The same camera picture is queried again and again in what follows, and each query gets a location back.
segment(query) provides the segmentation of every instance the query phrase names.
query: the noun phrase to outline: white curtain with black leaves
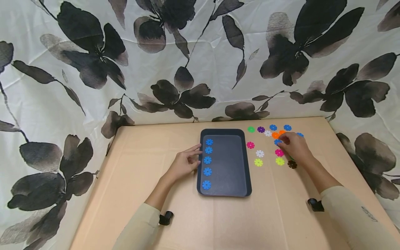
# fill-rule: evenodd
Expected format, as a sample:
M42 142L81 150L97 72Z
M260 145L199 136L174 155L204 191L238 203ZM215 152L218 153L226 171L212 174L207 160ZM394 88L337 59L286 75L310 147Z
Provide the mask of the white curtain with black leaves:
M68 249L114 135L135 124L324 116L400 228L399 11L398 0L3 3L0 249Z

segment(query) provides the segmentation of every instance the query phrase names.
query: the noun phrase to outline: hand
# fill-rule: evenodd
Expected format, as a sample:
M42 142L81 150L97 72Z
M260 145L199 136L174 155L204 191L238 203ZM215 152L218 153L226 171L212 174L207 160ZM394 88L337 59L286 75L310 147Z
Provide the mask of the hand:
M283 143L278 143L278 146L287 152L294 160L300 164L314 158L311 151L308 149L306 139L293 132L281 134L279 139Z
M174 181L177 181L195 170L200 164L200 161L196 157L202 153L202 151L199 150L200 147L201 144L197 144L183 152L177 153L166 175L170 176Z

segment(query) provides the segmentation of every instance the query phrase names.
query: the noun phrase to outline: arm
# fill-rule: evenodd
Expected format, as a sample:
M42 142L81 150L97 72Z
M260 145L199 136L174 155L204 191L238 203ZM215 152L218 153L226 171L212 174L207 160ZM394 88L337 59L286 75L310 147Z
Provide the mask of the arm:
M284 151L294 158L308 173L321 194L322 204L330 217L343 230L353 250L400 249L396 240L368 211L364 204L343 187L308 149L306 140L296 133L280 136Z
M175 182L195 170L200 161L194 156L201 154L201 144L179 152L168 171L125 226L113 250L143 250L151 245L158 232L160 211Z

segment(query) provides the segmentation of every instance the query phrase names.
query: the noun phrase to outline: plastic tray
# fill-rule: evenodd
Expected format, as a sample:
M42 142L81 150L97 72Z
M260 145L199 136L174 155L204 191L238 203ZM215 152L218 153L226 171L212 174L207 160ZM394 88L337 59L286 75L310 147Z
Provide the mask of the plastic tray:
M212 139L211 146L206 140ZM201 132L200 143L203 154L197 173L197 191L207 196L246 197L252 193L250 171L247 159L246 140L240 129L205 129ZM212 153L205 149L211 147ZM211 157L212 162L205 164L203 159ZM211 168L212 174L206 176L205 168ZM204 181L211 182L211 188L202 187Z

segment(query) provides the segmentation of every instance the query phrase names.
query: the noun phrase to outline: beige sleeve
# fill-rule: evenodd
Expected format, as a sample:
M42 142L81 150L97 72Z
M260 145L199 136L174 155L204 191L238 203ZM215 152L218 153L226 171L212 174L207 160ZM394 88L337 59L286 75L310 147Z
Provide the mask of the beige sleeve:
M154 242L160 211L143 203L122 230L113 250L144 250Z
M324 190L321 196L322 205L345 233L351 249L400 249L395 239L350 190L335 186Z

